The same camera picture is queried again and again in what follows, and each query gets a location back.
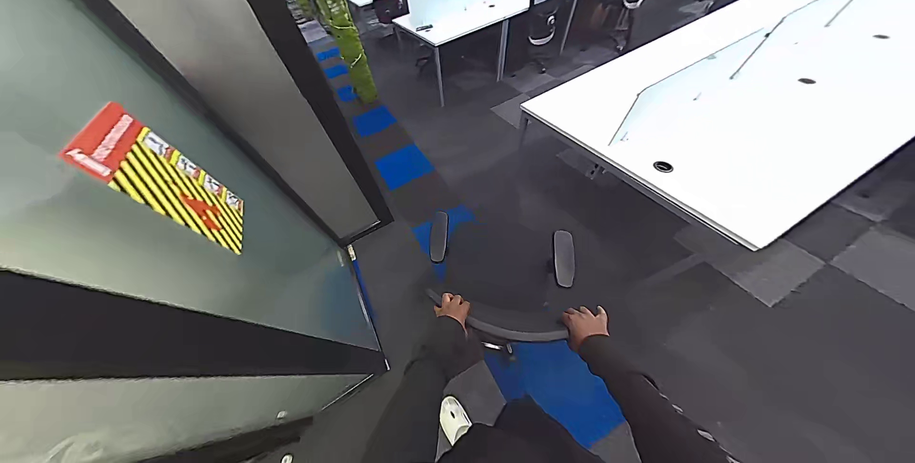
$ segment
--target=leg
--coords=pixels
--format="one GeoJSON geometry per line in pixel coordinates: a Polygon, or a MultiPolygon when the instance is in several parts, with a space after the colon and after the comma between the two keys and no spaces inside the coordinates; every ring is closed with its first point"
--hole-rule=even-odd
{"type": "Polygon", "coordinates": [[[444,84],[442,83],[442,58],[438,53],[438,47],[433,48],[432,51],[436,54],[436,72],[438,73],[438,102],[442,105],[442,107],[444,107],[445,88],[444,84]]]}
{"type": "Polygon", "coordinates": [[[563,35],[563,43],[559,45],[559,54],[563,53],[563,50],[566,49],[566,40],[569,37],[569,29],[572,28],[572,17],[575,16],[575,7],[578,5],[578,0],[572,0],[572,11],[569,12],[569,21],[566,22],[566,34],[563,35]]]}
{"type": "Polygon", "coordinates": [[[527,440],[550,461],[600,463],[597,455],[579,445],[572,434],[529,395],[506,404],[494,426],[527,440]]]}
{"type": "Polygon", "coordinates": [[[509,44],[509,19],[502,20],[502,34],[498,38],[498,61],[496,63],[496,82],[502,81],[505,72],[505,51],[509,44]]]}
{"type": "Polygon", "coordinates": [[[520,114],[520,125],[518,129],[520,130],[520,135],[518,136],[518,150],[524,146],[524,135],[527,134],[527,126],[531,123],[531,119],[527,117],[527,113],[524,111],[520,114]]]}

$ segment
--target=black pants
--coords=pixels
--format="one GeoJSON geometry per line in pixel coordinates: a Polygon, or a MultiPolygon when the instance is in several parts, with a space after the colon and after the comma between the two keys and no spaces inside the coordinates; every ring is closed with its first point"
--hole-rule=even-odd
{"type": "Polygon", "coordinates": [[[475,423],[439,461],[601,463],[530,396],[507,403],[493,427],[475,423]]]}

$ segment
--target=floor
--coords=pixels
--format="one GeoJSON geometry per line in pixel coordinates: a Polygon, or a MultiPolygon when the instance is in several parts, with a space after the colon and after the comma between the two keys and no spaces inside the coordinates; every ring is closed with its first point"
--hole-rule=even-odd
{"type": "MultiPolygon", "coordinates": [[[[518,104],[611,60],[611,42],[572,36],[546,74],[529,68],[499,83],[485,59],[446,56],[440,108],[434,68],[415,66],[422,50],[398,51],[375,27],[363,43],[382,100],[355,100],[345,72],[328,78],[397,217],[355,244],[392,370],[318,415],[296,460],[359,460],[433,317],[420,240],[436,210],[500,211],[531,229],[573,232],[614,276],[604,306],[620,350],[741,461],[915,457],[915,145],[749,252],[595,174],[545,128],[518,150],[518,104]],[[407,170],[385,169],[393,154],[407,170]]],[[[331,39],[305,29],[322,66],[336,68],[331,39]]],[[[447,392],[480,422],[504,403],[484,363],[447,392]]],[[[625,424],[591,450],[638,461],[625,424]]]]}

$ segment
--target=workstation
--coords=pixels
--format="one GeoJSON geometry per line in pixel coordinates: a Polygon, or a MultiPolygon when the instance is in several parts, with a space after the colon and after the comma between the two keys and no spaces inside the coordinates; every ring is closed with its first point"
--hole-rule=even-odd
{"type": "Polygon", "coordinates": [[[545,125],[671,211],[762,249],[915,136],[899,114],[912,18],[887,14],[898,1],[735,1],[523,103],[521,143],[545,125]]]}

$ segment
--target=wall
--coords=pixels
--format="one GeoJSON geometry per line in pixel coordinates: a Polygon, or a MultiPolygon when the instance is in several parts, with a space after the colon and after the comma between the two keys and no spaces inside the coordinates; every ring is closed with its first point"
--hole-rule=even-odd
{"type": "Polygon", "coordinates": [[[245,0],[110,0],[342,237],[377,217],[245,0]]]}

